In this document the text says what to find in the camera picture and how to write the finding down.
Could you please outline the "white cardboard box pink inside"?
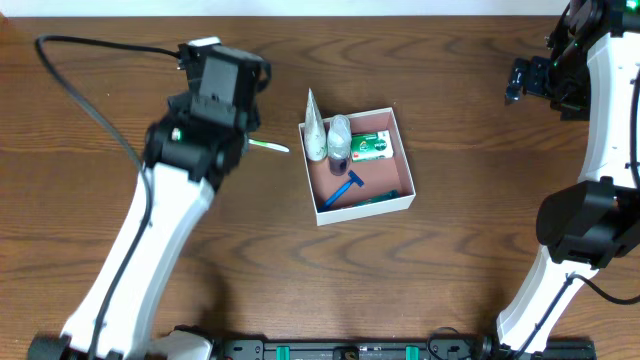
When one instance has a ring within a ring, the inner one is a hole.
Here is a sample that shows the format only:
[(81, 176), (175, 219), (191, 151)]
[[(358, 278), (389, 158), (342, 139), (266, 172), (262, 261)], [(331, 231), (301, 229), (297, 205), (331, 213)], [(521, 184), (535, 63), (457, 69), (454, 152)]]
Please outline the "white cardboard box pink inside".
[[(411, 170), (393, 109), (388, 107), (353, 113), (348, 118), (350, 119), (351, 129), (356, 134), (388, 130), (391, 135), (394, 156), (389, 159), (352, 163), (349, 169), (364, 181), (364, 185), (362, 187), (351, 186), (325, 212), (320, 212), (320, 207), (349, 179), (349, 176), (332, 175), (326, 160), (312, 162), (306, 159), (304, 165), (312, 196), (316, 224), (319, 226), (405, 210), (411, 206), (416, 197)], [(349, 208), (349, 205), (391, 190), (397, 190), (399, 197), (375, 204)]]

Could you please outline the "green soap packet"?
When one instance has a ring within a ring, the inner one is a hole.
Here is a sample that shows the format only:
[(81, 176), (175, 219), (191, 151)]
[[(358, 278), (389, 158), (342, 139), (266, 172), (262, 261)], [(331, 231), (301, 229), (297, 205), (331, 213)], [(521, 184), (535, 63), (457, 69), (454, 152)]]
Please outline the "green soap packet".
[(388, 130), (352, 136), (352, 162), (389, 159), (393, 156), (394, 150), (391, 142), (391, 135)]

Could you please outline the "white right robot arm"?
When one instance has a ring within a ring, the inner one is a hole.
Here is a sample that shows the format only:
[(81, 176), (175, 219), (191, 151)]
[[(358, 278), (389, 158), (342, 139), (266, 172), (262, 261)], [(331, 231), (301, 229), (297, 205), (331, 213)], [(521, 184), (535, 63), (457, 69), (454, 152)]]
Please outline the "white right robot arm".
[(575, 185), (538, 210), (538, 252), (493, 338), (476, 359), (592, 359), (588, 341), (552, 341), (551, 330), (584, 285), (621, 304), (593, 277), (639, 244), (639, 4), (572, 1), (546, 38), (547, 58), (514, 61), (506, 104), (549, 101), (564, 120), (589, 124)]

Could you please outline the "teal red toothpaste tube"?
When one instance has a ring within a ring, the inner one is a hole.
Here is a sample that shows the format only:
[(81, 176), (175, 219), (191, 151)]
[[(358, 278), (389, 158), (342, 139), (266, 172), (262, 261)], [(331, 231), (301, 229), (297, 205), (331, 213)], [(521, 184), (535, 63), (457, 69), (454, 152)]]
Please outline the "teal red toothpaste tube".
[(369, 198), (367, 200), (364, 200), (364, 201), (361, 201), (361, 202), (357, 202), (357, 203), (355, 203), (353, 205), (349, 205), (349, 208), (360, 207), (360, 206), (365, 206), (365, 205), (369, 205), (369, 204), (375, 204), (375, 203), (379, 203), (379, 202), (384, 202), (384, 201), (396, 199), (398, 197), (399, 197), (398, 191), (397, 190), (391, 190), (391, 191), (383, 193), (381, 195), (377, 195), (377, 196), (374, 196), (374, 197)]

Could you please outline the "blue disposable razor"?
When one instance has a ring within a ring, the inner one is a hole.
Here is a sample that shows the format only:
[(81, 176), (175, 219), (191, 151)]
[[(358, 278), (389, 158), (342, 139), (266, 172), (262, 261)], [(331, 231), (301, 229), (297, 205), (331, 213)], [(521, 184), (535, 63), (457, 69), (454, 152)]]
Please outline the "blue disposable razor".
[(320, 207), (320, 212), (325, 212), (331, 208), (331, 206), (342, 197), (352, 185), (362, 187), (364, 181), (352, 170), (348, 172), (349, 179), (335, 192), (333, 193)]

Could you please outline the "green white toothbrush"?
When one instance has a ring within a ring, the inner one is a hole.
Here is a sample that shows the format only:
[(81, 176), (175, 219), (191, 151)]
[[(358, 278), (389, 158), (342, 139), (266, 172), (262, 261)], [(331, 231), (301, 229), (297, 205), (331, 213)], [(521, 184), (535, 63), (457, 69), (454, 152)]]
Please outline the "green white toothbrush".
[(249, 144), (253, 146), (258, 146), (258, 147), (278, 151), (278, 152), (283, 152), (283, 153), (290, 152), (290, 149), (288, 147), (284, 145), (276, 144), (276, 143), (271, 143), (271, 142), (264, 142), (260, 140), (249, 139)]

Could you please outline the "clear bottle dark cap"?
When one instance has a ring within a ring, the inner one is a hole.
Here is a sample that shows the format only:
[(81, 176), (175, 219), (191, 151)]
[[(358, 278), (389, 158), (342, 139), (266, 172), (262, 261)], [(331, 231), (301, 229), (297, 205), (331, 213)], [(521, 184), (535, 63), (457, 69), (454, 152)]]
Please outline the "clear bottle dark cap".
[(351, 159), (352, 133), (349, 118), (335, 115), (327, 133), (327, 156), (330, 172), (335, 176), (343, 175)]

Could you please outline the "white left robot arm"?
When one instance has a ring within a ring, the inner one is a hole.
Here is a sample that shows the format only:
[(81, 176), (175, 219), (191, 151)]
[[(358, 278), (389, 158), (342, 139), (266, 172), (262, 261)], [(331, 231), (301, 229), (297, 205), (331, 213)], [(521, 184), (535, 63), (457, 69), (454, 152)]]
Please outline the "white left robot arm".
[(216, 359), (216, 341), (180, 326), (153, 339), (152, 323), (178, 256), (260, 125), (257, 95), (271, 80), (262, 57), (216, 37), (173, 53), (188, 88), (151, 124), (126, 219), (94, 284), (58, 336), (38, 335), (31, 359)]

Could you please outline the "white cosmetic tube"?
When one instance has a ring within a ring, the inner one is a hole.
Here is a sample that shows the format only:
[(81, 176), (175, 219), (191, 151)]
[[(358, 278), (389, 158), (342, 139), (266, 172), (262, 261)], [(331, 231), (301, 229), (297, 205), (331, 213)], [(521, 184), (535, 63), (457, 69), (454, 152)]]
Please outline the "white cosmetic tube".
[(310, 161), (318, 162), (326, 158), (326, 130), (312, 90), (308, 91), (303, 144)]

